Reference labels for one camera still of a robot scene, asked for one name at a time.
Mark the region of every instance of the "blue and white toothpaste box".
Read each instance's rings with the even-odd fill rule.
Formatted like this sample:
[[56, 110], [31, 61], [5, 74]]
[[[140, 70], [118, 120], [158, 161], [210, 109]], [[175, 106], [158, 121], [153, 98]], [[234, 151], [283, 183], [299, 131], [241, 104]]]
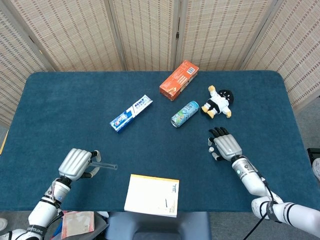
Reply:
[[128, 125], [139, 113], [141, 113], [146, 107], [148, 107], [153, 101], [144, 95], [138, 101], [136, 101], [131, 107], [126, 111], [117, 116], [112, 122], [110, 122], [111, 127], [119, 132], [126, 125]]

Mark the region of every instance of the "table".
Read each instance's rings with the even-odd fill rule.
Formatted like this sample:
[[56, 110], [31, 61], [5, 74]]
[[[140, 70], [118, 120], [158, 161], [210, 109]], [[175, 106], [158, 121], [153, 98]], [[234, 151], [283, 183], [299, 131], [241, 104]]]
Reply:
[[[170, 72], [39, 72], [32, 74], [0, 158], [0, 211], [32, 210], [71, 148], [99, 150], [92, 179], [72, 184], [62, 207], [123, 211], [130, 174], [179, 179], [178, 211], [250, 212], [250, 195], [227, 161], [208, 152], [208, 129], [225, 127], [285, 202], [320, 208], [320, 190], [283, 79], [273, 71], [203, 71], [173, 102], [159, 93]], [[230, 89], [232, 117], [196, 113], [180, 128], [170, 118], [208, 86]], [[109, 122], [144, 94], [153, 103], [121, 133]]]

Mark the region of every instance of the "can label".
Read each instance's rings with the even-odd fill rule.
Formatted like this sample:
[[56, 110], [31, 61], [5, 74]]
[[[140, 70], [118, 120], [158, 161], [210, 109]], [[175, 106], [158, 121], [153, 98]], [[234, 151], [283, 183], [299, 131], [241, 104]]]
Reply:
[[176, 128], [184, 124], [193, 114], [199, 110], [199, 105], [195, 101], [189, 102], [180, 111], [178, 111], [173, 117], [171, 117], [171, 123]]

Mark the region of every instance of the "stuffed toy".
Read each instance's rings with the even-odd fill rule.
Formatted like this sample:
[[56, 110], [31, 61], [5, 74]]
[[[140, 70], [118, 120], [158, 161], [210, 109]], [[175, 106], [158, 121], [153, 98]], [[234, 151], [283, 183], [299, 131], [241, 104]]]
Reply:
[[231, 117], [231, 110], [229, 105], [234, 102], [234, 95], [230, 90], [220, 90], [216, 92], [216, 88], [211, 85], [208, 88], [211, 98], [201, 107], [201, 110], [208, 114], [212, 119], [216, 114], [221, 112], [226, 115], [227, 118]]

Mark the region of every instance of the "orange cardboard box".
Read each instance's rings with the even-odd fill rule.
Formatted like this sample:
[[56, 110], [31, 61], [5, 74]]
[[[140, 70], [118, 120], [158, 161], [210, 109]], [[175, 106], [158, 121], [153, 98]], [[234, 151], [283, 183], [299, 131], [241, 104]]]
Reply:
[[160, 93], [171, 101], [186, 88], [192, 79], [198, 74], [199, 67], [188, 60], [183, 63], [160, 85]]

